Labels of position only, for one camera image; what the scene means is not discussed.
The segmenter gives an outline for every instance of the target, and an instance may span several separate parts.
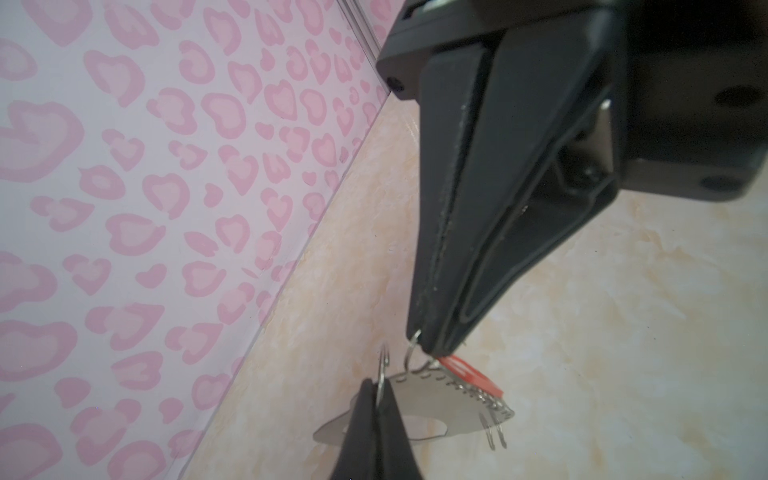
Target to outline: metal hook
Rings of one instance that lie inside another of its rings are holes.
[[[389,366],[389,347],[386,342],[382,343],[381,351],[379,352],[379,383],[376,384],[376,407],[382,401],[384,396],[384,385],[386,369]]]
[[[408,370],[408,364],[411,362],[411,355],[413,354],[413,349],[416,348],[416,342],[419,341],[419,336],[422,334],[421,329],[416,330],[416,333],[413,334],[411,337],[411,341],[408,344],[408,349],[406,350],[406,358],[403,360],[403,367],[406,369],[406,373],[413,373],[410,370]]]
[[[485,417],[483,414],[478,413],[480,416],[480,423],[482,424],[482,428],[485,430],[485,437],[488,439],[488,444],[491,446],[491,450],[496,450],[496,445],[493,444],[493,435],[491,435],[491,427],[488,426],[488,421],[485,420]]]
[[[502,444],[502,447],[504,447],[504,450],[507,449],[507,441],[504,440],[504,432],[502,431],[502,424],[496,419],[496,415],[494,415],[493,410],[488,408],[488,414],[491,416],[491,420],[493,421],[494,425],[496,425],[496,433],[498,433],[498,440]]]

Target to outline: beige marble surface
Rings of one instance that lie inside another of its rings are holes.
[[[313,431],[386,339],[399,371],[418,228],[418,106],[395,98],[286,285],[186,478],[325,479]],[[768,176],[705,204],[622,192],[518,281],[459,354],[505,390],[426,478],[768,478]]]

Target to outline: screw hole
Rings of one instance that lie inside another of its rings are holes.
[[[736,85],[715,95],[715,103],[721,107],[744,108],[763,100],[763,92],[751,85]]]
[[[392,91],[403,91],[406,89],[405,85],[395,77],[388,77],[386,84]]]
[[[701,179],[699,185],[713,192],[735,192],[744,185],[744,182],[738,178],[716,175]]]

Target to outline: red plastic tab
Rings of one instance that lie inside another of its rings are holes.
[[[469,365],[464,360],[458,358],[456,355],[449,355],[439,358],[438,361],[454,375],[464,380],[465,382],[472,384],[497,398],[501,398],[504,395],[502,389],[498,388],[487,376],[480,373],[473,366]]]

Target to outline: pink wall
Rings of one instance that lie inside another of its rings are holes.
[[[373,29],[373,34],[379,43],[384,45],[386,36],[406,0],[358,0],[358,2],[368,20],[368,25]]]
[[[384,90],[333,0],[20,0],[0,36],[0,476],[177,478]]]

